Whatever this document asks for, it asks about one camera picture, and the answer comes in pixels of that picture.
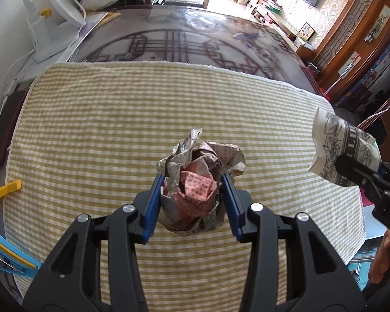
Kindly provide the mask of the right hand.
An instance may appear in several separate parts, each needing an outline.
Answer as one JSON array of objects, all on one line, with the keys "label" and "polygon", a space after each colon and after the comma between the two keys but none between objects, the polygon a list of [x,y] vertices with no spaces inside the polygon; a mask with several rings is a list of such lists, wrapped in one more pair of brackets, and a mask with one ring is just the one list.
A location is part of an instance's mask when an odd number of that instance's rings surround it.
[{"label": "right hand", "polygon": [[379,284],[390,267],[390,230],[387,229],[381,245],[375,254],[368,273],[368,279],[373,284]]}]

